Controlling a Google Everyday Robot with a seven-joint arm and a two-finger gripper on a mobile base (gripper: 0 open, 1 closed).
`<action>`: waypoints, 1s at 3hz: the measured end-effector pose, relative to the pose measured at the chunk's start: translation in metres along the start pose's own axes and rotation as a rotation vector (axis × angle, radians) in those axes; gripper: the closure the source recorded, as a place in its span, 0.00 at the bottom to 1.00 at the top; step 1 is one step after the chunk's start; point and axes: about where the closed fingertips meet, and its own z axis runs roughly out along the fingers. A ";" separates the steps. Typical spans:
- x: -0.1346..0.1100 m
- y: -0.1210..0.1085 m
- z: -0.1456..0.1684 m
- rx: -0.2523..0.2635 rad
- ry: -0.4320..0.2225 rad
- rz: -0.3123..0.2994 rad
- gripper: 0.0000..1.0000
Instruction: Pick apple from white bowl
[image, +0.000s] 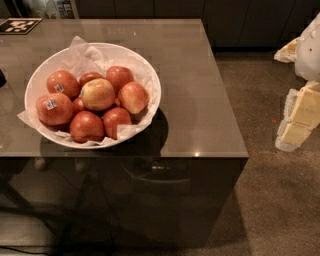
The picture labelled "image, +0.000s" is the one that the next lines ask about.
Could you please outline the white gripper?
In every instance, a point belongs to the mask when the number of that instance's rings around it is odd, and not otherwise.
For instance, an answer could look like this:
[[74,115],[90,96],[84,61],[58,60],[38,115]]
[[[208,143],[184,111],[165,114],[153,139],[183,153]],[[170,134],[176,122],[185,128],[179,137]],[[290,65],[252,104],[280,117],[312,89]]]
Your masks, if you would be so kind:
[[285,152],[298,149],[320,124],[320,13],[300,37],[278,50],[274,59],[295,61],[295,72],[308,80],[300,90],[290,89],[286,97],[275,147]]

